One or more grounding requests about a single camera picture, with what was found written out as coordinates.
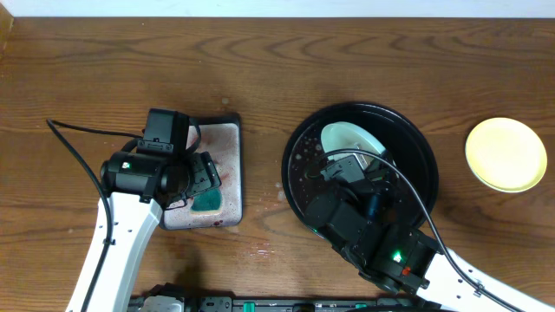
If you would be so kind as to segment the green and yellow sponge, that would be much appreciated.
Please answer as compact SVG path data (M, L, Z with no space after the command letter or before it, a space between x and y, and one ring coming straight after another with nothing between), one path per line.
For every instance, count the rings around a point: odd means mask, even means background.
M193 198L191 211L195 213L213 213L222 205L222 195L219 189L212 189Z

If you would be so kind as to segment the mint green plate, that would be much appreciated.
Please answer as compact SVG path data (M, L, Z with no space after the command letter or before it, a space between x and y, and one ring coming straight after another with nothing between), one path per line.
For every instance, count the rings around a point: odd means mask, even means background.
M356 149L383 154L385 146L365 129L346 121L338 121L326 125L321 132L320 140L325 153L340 149Z

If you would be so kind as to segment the yellow plate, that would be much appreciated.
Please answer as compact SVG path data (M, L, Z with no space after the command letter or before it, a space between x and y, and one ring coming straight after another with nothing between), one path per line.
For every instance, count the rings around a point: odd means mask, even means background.
M505 193L525 192L545 176L547 151L525 123L506 117L483 120L468 134L465 158L484 185Z

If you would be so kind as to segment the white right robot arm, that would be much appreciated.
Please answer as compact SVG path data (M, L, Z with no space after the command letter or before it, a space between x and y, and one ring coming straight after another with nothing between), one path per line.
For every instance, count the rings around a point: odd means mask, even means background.
M304 222L353 264L360 277L391 293L415 295L456 311L550 311L552 306L477 270L387 210L405 203L389 183L334 182L304 211Z

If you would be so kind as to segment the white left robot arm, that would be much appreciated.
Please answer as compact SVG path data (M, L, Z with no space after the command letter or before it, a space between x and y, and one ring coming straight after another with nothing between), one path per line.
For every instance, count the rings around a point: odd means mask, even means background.
M154 230L212 225L215 210L190 209L220 186L208 152L114 153L101 168L95 232L67 309L125 310Z

